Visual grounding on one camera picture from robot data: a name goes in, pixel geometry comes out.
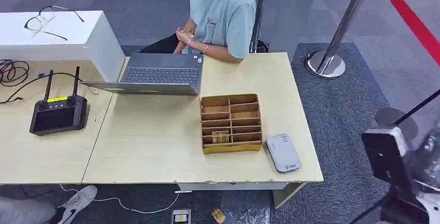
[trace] small object in compartment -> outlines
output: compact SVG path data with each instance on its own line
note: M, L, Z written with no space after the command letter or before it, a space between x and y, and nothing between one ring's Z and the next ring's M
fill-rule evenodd
M212 132L212 143L213 144L229 143L229 131Z

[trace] light blue t-shirt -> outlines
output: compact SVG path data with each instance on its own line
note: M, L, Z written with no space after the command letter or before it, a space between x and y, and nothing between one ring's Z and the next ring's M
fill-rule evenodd
M190 0L190 8L190 18L197 25L197 41L227 46L229 53L237 58L249 54L255 0ZM188 47L182 53L188 53Z

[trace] gray carpet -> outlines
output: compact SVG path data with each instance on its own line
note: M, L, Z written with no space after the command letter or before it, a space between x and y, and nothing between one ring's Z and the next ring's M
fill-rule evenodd
M354 44L343 44L339 54L347 63L346 73L336 80L310 75L303 57L325 49L326 44L300 44L292 70L304 105L310 131L324 174L324 182L309 184L282 208L271 209L270 191L203 191L182 194L171 209L191 208L193 223L215 223L210 216L221 207L225 224L234 223L348 223L384 195L387 186L372 177L360 134L374 122L374 114L388 102ZM154 211L174 200L176 185L104 185L97 198L120 197L127 207ZM26 186L30 194L57 186ZM41 200L62 204L73 193L49 194ZM0 187L0 195L24 199L17 186ZM117 202L92 203L75 218L80 223L169 223L171 209L153 215L126 211ZM359 223L378 220L373 212Z
M372 177L360 139L376 111L388 106L387 100L354 44L339 50L347 65L340 78L322 80L308 73L302 58L327 46L300 44L292 63L324 182L305 186L288 204L273 210L271 223L348 223L387 190ZM373 213L359 223L377 220Z

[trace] yellow label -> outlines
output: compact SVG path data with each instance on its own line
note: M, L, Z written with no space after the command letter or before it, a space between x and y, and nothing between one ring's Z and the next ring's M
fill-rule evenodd
M67 100L67 96L58 97L58 98L51 98L51 99L47 100L47 103L56 102L56 101L66 101L66 100Z

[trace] bracelet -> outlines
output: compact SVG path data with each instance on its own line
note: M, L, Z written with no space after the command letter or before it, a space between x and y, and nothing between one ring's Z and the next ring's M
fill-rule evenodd
M203 50L203 54L206 53L206 51L208 50L208 48L211 46L212 44L209 44L208 46L205 47L205 49Z
M189 42L188 42L188 44L187 44L187 46L188 46L188 47L191 47L191 45L190 45L190 44L191 44L191 42L192 42L193 40L194 40L194 38L193 38L193 39L191 39L191 40L189 40Z

